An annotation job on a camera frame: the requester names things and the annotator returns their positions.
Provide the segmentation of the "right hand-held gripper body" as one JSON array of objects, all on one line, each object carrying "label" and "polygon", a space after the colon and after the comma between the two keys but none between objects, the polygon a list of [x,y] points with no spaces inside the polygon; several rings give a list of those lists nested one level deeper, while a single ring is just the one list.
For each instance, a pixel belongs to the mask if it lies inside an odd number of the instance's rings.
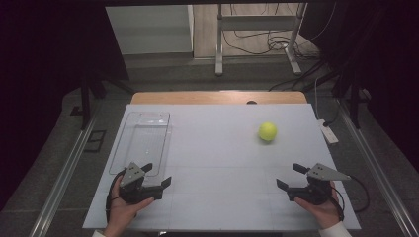
[{"label": "right hand-held gripper body", "polygon": [[304,174],[307,179],[307,186],[303,188],[288,188],[287,194],[290,201],[301,198],[314,205],[321,205],[332,197],[331,181],[349,181],[351,177],[317,163]]}]

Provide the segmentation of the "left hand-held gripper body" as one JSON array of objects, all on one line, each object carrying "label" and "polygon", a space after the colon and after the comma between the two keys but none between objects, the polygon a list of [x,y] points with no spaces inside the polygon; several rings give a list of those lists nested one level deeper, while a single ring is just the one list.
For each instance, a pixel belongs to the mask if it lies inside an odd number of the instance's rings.
[{"label": "left hand-held gripper body", "polygon": [[141,168],[131,162],[121,171],[123,178],[120,182],[119,194],[120,198],[128,204],[137,204],[148,198],[162,199],[164,189],[161,184],[145,186],[143,182],[146,173]]}]

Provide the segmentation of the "yellow-green tennis ball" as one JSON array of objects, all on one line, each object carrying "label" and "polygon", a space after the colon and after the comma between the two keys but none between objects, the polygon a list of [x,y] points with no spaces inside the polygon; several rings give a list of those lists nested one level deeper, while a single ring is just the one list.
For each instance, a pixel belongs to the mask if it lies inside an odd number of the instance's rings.
[{"label": "yellow-green tennis ball", "polygon": [[268,142],[276,138],[277,132],[277,127],[271,122],[263,122],[258,129],[259,137]]}]

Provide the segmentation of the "person's left hand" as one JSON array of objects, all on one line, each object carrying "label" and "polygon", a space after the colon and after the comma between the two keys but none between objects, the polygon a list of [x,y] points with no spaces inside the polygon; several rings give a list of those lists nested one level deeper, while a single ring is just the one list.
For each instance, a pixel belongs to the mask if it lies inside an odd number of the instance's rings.
[{"label": "person's left hand", "polygon": [[154,198],[148,198],[137,204],[127,204],[120,197],[112,199],[110,219],[103,231],[105,237],[120,237],[126,228],[136,217],[137,213],[154,202]]}]

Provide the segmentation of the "person's right hand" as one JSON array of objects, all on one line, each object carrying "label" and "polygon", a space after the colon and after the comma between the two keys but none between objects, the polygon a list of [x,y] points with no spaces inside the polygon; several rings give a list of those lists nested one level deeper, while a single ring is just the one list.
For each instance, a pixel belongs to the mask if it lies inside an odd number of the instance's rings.
[{"label": "person's right hand", "polygon": [[334,190],[334,183],[331,182],[330,185],[333,188],[333,201],[328,200],[324,204],[314,205],[299,197],[294,199],[295,203],[312,214],[321,229],[330,228],[340,222],[340,213],[338,207],[336,206],[336,204],[339,203],[339,199],[336,191]]}]

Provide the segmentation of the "clear plastic container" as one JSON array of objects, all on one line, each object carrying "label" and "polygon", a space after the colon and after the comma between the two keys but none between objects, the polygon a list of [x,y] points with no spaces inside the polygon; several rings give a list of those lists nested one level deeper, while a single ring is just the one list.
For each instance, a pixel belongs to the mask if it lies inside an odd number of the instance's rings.
[{"label": "clear plastic container", "polygon": [[116,175],[133,162],[139,168],[151,163],[145,173],[145,186],[157,186],[165,177],[167,149],[171,135],[170,114],[129,112],[116,138],[109,173]]}]

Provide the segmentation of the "white power strip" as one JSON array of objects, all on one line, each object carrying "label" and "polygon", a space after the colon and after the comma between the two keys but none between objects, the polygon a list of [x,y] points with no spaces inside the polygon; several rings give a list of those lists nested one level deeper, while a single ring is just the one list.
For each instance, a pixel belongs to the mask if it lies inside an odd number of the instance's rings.
[{"label": "white power strip", "polygon": [[325,120],[324,119],[320,119],[318,121],[318,125],[319,128],[326,140],[326,142],[328,144],[336,144],[339,142],[339,139],[337,138],[337,136],[334,134],[334,132],[332,131],[332,129],[329,126],[325,125]]}]

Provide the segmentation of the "white foam board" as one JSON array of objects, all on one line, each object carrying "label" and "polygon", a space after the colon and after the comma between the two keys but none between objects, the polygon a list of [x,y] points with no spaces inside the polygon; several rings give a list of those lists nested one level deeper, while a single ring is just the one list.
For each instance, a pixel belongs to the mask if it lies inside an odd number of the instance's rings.
[{"label": "white foam board", "polygon": [[[170,114],[171,135],[162,199],[142,211],[133,230],[287,232],[315,230],[315,219],[277,187],[279,179],[303,187],[305,175],[293,163],[334,165],[309,104],[129,105],[129,112]],[[121,132],[120,124],[117,136]],[[259,126],[277,127],[273,141]],[[105,202],[115,175],[109,173],[116,140],[84,225],[106,225]]]}]

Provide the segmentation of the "black stand leg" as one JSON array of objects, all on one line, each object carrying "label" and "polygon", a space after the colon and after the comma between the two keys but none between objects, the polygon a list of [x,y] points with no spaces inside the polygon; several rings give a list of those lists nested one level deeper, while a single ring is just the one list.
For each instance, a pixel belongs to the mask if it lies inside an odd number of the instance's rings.
[{"label": "black stand leg", "polygon": [[362,99],[360,92],[363,90],[361,83],[355,74],[341,74],[332,89],[332,95],[339,100],[343,99],[346,94],[349,98],[346,102],[349,104],[349,118],[353,126],[360,129],[359,123],[359,104],[366,103],[368,99]]},{"label": "black stand leg", "polygon": [[85,130],[91,120],[90,94],[93,94],[96,99],[104,99],[107,95],[103,84],[104,81],[111,83],[130,95],[135,94],[135,91],[121,80],[117,80],[102,71],[94,70],[91,73],[84,74],[80,78],[81,106],[74,107],[71,112],[72,116],[82,117],[81,130]]}]

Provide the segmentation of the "wooden table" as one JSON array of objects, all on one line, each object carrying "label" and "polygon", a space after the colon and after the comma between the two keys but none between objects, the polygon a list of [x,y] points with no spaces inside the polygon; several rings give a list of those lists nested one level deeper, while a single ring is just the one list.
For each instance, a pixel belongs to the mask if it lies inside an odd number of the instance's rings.
[{"label": "wooden table", "polygon": [[257,105],[306,104],[302,92],[259,91],[185,91],[185,92],[140,92],[132,96],[133,105]]}]

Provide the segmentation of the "white cabinet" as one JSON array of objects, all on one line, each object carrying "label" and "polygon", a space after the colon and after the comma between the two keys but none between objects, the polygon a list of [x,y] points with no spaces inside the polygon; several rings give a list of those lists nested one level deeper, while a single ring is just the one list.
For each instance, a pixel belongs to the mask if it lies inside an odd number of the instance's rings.
[{"label": "white cabinet", "polygon": [[122,54],[193,51],[191,5],[107,7]]}]

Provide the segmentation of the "dark curtain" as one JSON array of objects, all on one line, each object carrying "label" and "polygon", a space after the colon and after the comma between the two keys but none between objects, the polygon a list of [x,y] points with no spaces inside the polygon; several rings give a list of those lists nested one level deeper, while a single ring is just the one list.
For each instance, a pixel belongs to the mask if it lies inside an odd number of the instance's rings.
[{"label": "dark curtain", "polygon": [[300,34],[370,93],[377,123],[419,170],[419,0],[312,0]]},{"label": "dark curtain", "polygon": [[64,0],[0,0],[0,211],[84,77],[126,79],[106,8]]}]

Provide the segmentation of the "black floor frame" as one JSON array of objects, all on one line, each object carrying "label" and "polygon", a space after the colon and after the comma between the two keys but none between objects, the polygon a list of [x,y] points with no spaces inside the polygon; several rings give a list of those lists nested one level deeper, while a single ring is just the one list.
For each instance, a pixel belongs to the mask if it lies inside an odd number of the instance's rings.
[{"label": "black floor frame", "polygon": [[101,151],[106,136],[105,130],[93,130],[85,144],[84,151],[87,153],[98,153]]}]

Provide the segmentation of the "aluminium floor rail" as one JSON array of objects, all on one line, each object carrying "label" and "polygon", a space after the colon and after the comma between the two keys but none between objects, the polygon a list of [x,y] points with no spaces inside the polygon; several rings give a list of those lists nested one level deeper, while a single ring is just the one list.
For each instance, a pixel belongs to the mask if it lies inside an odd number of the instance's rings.
[{"label": "aluminium floor rail", "polygon": [[359,150],[403,235],[405,237],[419,237],[419,228],[413,223],[413,218],[404,205],[401,197],[396,192],[396,189],[390,183],[389,178],[384,173],[384,169],[379,164],[363,133],[352,123],[347,106],[341,102],[339,102],[339,106],[341,117],[359,147]]},{"label": "aluminium floor rail", "polygon": [[67,156],[67,159],[42,207],[29,237],[46,236],[95,123],[96,119],[91,118],[85,128],[79,132],[76,142]]}]

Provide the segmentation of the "grey metal desk frame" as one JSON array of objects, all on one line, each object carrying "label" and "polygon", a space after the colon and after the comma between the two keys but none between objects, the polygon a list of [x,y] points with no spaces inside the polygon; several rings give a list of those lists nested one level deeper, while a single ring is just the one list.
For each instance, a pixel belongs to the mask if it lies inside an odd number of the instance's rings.
[{"label": "grey metal desk frame", "polygon": [[222,56],[222,33],[224,31],[291,31],[291,37],[285,48],[285,54],[295,75],[301,75],[302,71],[296,61],[294,53],[294,43],[299,33],[300,25],[306,4],[299,3],[294,16],[223,16],[221,5],[217,5],[217,37],[215,54],[215,75],[221,76],[223,73]]}]

